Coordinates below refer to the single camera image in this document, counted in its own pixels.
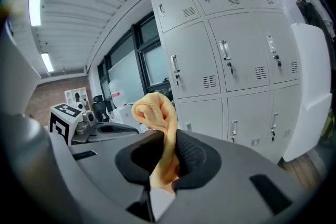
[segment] metal handle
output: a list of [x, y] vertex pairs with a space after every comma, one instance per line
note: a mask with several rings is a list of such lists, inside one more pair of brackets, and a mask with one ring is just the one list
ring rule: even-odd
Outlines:
[[272, 122], [272, 130], [275, 129], [275, 127], [277, 126], [276, 124], [276, 117], [279, 115], [279, 113], [274, 113], [273, 114], [273, 122]]
[[231, 136], [235, 136], [237, 135], [238, 121], [231, 121], [231, 124], [233, 126]]
[[191, 123], [190, 122], [186, 122], [185, 125], [187, 125], [187, 131], [191, 132]]
[[224, 60], [231, 60], [231, 53], [229, 49], [229, 45], [226, 40], [221, 40], [219, 42], [219, 47], [221, 48], [222, 54], [224, 55]]
[[159, 15], [161, 15], [162, 17], [164, 17], [164, 10], [163, 10], [162, 4], [159, 5], [159, 10], [160, 10]]
[[266, 34], [266, 39], [267, 39], [268, 46], [269, 46], [269, 49], [270, 49], [271, 53], [275, 54], [277, 52], [277, 50], [275, 49], [275, 43], [274, 43], [274, 40], [272, 38], [272, 35]]
[[180, 69], [179, 69], [179, 64], [177, 63], [177, 56], [176, 55], [171, 55], [170, 56], [170, 61], [171, 61], [172, 66], [173, 66], [174, 73], [178, 73], [180, 71]]

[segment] gray plastic surface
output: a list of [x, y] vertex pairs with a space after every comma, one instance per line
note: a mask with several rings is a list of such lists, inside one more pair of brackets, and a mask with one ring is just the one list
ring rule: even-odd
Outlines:
[[[114, 157], [120, 149], [155, 131], [69, 148], [61, 135], [48, 135], [34, 120], [2, 117], [7, 125], [1, 132], [10, 132], [2, 141], [10, 165], [22, 186], [49, 214], [58, 216], [61, 222], [73, 223], [146, 222], [125, 210], [139, 200], [143, 186], [129, 183], [116, 169]], [[204, 187], [177, 191], [176, 199], [157, 223], [271, 220], [273, 214], [249, 180], [256, 174], [267, 175], [292, 201], [301, 196], [298, 183], [253, 150], [206, 135], [185, 133], [216, 149], [222, 166]], [[97, 155], [78, 161], [72, 156], [89, 150]]]
[[[279, 167], [253, 150], [237, 144], [220, 141], [206, 135], [185, 131], [216, 149], [222, 158], [218, 174], [204, 187], [179, 190], [176, 199], [159, 219], [158, 223], [257, 223], [270, 219], [273, 214], [249, 177], [266, 174], [291, 200], [302, 194], [301, 187]], [[81, 159], [76, 163], [95, 191], [111, 203], [126, 208], [142, 193], [142, 186], [126, 181], [114, 165], [116, 153], [146, 135], [140, 134], [119, 140], [71, 146], [72, 153], [93, 150], [97, 155]]]

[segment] black slot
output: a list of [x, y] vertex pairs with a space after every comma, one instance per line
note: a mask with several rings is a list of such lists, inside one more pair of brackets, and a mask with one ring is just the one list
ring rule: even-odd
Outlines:
[[266, 175], [254, 175], [250, 180], [275, 215], [292, 204]]
[[94, 151], [85, 151], [85, 152], [73, 154], [72, 156], [75, 159], [75, 161], [78, 161], [79, 159], [84, 159], [87, 157], [95, 156], [96, 154], [97, 153]]

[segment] towel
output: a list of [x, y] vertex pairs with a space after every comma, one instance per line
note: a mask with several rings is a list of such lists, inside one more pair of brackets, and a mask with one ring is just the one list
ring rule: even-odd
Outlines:
[[151, 186], [167, 190], [177, 179], [179, 160], [175, 155], [177, 117], [169, 99], [158, 93], [148, 93], [132, 107], [133, 117], [164, 133], [163, 153], [151, 175]]

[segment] window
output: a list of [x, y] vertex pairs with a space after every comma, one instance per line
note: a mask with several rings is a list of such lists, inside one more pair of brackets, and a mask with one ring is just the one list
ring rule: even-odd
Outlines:
[[118, 47], [111, 53], [111, 67], [118, 63], [122, 58], [134, 50], [133, 38], [129, 34], [123, 41], [120, 42]]
[[157, 31], [157, 26], [155, 22], [155, 18], [150, 18], [146, 22], [144, 22], [140, 26], [140, 33], [141, 33], [141, 44], [146, 43], [148, 40], [152, 39], [153, 37], [156, 37], [159, 35]]
[[160, 92], [173, 100], [165, 51], [157, 30], [151, 12], [132, 25], [104, 57], [98, 72], [105, 99], [112, 100], [108, 84], [118, 79], [129, 103], [149, 92]]
[[154, 13], [145, 16], [133, 29], [144, 91], [160, 92], [173, 100], [165, 51], [161, 47]]
[[164, 51], [160, 42], [154, 43], [143, 52], [143, 61], [148, 74], [149, 85], [153, 86], [168, 78], [168, 70], [165, 66]]

